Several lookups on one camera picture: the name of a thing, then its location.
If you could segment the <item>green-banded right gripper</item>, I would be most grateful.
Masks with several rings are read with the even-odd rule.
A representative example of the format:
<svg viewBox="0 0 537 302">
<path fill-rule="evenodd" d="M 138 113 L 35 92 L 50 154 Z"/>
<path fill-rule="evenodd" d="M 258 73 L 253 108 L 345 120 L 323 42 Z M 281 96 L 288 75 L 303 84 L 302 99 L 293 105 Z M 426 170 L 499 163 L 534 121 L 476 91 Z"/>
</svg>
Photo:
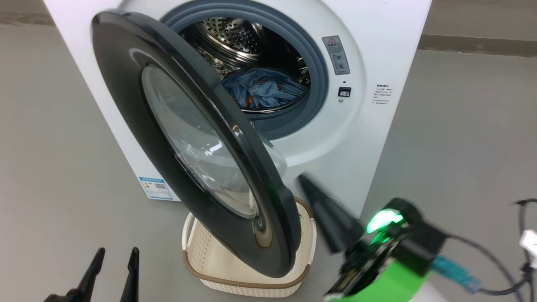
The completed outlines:
<svg viewBox="0 0 537 302">
<path fill-rule="evenodd" d="M 306 174 L 297 176 L 332 254 L 344 261 L 326 302 L 410 302 L 428 278 L 395 260 L 393 249 L 411 225 L 426 222 L 409 200 L 393 198 L 362 225 Z"/>
</svg>

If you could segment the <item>blue energy label sticker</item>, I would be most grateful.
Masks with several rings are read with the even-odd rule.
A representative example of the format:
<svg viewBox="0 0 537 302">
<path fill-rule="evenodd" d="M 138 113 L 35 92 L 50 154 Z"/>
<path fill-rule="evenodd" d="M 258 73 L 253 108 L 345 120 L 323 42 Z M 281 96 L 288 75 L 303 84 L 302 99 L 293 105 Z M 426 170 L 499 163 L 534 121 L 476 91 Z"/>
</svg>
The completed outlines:
<svg viewBox="0 0 537 302">
<path fill-rule="evenodd" d="M 139 177 L 139 180 L 149 199 L 174 200 L 163 179 Z"/>
</svg>

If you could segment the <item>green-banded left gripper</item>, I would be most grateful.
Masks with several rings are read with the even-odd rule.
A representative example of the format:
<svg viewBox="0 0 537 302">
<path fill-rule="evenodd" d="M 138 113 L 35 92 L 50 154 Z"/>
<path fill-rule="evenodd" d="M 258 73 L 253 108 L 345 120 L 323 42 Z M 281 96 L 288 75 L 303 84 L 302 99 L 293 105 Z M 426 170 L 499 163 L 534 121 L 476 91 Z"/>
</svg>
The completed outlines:
<svg viewBox="0 0 537 302">
<path fill-rule="evenodd" d="M 96 277 L 99 275 L 104 261 L 106 249 L 99 248 L 83 275 L 78 289 L 71 289 L 63 296 L 50 294 L 43 302 L 91 302 Z M 132 249 L 128 264 L 126 279 L 120 302 L 139 301 L 139 249 Z"/>
</svg>

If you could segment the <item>steel washing machine drum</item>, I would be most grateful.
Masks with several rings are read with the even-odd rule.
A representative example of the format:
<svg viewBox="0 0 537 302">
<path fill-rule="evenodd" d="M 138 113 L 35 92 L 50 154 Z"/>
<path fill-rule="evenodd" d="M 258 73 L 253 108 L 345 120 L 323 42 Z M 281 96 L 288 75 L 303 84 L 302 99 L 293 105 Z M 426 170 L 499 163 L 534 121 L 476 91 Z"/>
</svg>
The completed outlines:
<svg viewBox="0 0 537 302">
<path fill-rule="evenodd" d="M 311 80 L 305 60 L 283 36 L 260 23 L 209 17 L 188 25 L 180 31 L 180 36 L 216 70 L 221 84 L 234 71 L 267 68 L 283 72 L 307 88 L 296 101 L 275 109 L 242 109 L 232 98 L 244 112 L 276 112 L 303 101 L 308 95 Z"/>
</svg>

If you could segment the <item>printed instruction text label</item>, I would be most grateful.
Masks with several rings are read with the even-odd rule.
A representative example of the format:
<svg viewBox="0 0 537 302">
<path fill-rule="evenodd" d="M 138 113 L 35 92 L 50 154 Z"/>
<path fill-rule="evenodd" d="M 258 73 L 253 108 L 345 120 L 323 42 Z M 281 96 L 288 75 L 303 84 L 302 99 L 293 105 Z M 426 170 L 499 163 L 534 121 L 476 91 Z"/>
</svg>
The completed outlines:
<svg viewBox="0 0 537 302">
<path fill-rule="evenodd" d="M 371 97 L 372 104 L 389 104 L 394 96 L 392 85 L 376 84 Z"/>
</svg>

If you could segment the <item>grey warning sticker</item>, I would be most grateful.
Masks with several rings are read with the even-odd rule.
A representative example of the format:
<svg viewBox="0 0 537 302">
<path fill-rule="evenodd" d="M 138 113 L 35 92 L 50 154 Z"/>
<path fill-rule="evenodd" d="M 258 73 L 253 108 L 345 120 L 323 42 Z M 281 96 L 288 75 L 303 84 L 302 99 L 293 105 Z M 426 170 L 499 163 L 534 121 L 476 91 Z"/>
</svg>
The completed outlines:
<svg viewBox="0 0 537 302">
<path fill-rule="evenodd" d="M 350 67 L 341 38 L 339 36 L 326 36 L 322 38 L 322 42 L 330 57 L 334 74 L 337 76 L 348 75 Z"/>
</svg>

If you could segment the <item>grey rubber door seal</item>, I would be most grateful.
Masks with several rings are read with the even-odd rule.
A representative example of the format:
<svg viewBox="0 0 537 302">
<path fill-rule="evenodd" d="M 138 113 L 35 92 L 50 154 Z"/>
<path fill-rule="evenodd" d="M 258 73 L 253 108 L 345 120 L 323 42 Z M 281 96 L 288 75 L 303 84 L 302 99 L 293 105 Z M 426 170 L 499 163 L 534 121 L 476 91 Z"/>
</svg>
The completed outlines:
<svg viewBox="0 0 537 302">
<path fill-rule="evenodd" d="M 192 23 L 209 17 L 231 17 L 260 23 L 283 36 L 301 54 L 309 70 L 310 90 L 299 103 L 270 113 L 240 110 L 270 140 L 289 136 L 309 124 L 321 111 L 328 91 L 328 71 L 320 48 L 310 34 L 287 13 L 274 7 L 275 0 L 190 0 L 167 12 L 161 21 L 180 35 Z"/>
</svg>

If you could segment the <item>cream perforated laundry basket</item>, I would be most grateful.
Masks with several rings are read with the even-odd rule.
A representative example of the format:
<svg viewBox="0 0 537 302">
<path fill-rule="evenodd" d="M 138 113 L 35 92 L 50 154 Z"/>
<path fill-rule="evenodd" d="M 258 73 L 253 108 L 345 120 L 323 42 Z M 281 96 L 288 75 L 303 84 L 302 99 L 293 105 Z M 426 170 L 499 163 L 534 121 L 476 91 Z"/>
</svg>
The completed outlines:
<svg viewBox="0 0 537 302">
<path fill-rule="evenodd" d="M 210 231 L 188 214 L 182 230 L 182 258 L 188 271 L 205 286 L 239 296 L 283 298 L 294 294 L 310 271 L 314 260 L 317 227 L 313 211 L 295 198 L 300 214 L 301 243 L 295 264 L 282 278 L 265 276 L 234 256 Z"/>
</svg>

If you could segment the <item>black round washing machine door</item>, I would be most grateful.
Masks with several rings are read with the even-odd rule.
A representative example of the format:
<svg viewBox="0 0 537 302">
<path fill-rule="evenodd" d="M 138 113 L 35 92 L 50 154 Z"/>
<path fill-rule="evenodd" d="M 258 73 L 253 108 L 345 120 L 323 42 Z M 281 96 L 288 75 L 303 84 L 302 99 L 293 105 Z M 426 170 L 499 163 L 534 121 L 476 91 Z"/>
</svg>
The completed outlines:
<svg viewBox="0 0 537 302">
<path fill-rule="evenodd" d="M 129 130 L 186 208 L 235 256 L 280 278 L 301 241 L 282 156 L 182 37 L 136 12 L 91 23 L 100 73 Z"/>
</svg>

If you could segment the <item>white washing machine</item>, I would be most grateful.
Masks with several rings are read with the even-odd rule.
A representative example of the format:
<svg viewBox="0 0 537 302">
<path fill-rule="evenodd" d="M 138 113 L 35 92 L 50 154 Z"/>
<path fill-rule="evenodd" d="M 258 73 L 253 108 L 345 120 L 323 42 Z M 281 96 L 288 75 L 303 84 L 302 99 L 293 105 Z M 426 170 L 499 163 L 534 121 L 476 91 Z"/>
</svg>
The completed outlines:
<svg viewBox="0 0 537 302">
<path fill-rule="evenodd" d="M 43 0 L 137 181 L 161 179 L 121 117 L 99 71 L 90 24 L 101 11 L 138 12 L 161 21 L 190 0 Z M 360 216 L 431 6 L 431 0 L 275 0 L 320 48 L 328 91 L 318 115 L 271 143 L 284 155 L 284 183 L 303 197 L 295 178 L 306 172 L 330 197 Z M 335 75 L 322 38 L 339 36 L 350 67 Z M 389 104 L 372 104 L 376 84 L 392 85 Z M 338 97 L 339 87 L 352 88 Z"/>
</svg>

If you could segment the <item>blue bear-print garment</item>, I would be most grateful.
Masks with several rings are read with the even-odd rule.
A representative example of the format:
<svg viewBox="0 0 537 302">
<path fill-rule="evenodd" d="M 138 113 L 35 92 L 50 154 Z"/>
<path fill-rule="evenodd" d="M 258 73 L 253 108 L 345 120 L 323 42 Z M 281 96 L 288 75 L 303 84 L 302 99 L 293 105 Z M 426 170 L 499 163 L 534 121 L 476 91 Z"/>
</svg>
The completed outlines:
<svg viewBox="0 0 537 302">
<path fill-rule="evenodd" d="M 306 86 L 274 69 L 255 68 L 245 76 L 248 84 L 248 108 L 282 107 L 296 101 L 307 91 Z"/>
</svg>

